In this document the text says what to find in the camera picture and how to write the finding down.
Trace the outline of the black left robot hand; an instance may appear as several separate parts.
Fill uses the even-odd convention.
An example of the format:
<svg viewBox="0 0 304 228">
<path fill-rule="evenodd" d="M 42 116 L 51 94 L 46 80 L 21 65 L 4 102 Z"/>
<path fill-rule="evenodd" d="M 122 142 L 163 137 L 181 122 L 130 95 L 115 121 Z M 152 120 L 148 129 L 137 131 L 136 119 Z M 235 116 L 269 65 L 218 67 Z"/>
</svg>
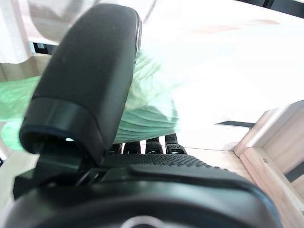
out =
<svg viewBox="0 0 304 228">
<path fill-rule="evenodd" d="M 5 228 L 280 228 L 272 200 L 245 178 L 188 155 L 113 148 L 140 50 L 142 22 L 99 4 L 67 32 L 19 131 L 38 154 L 14 181 Z"/>
</svg>

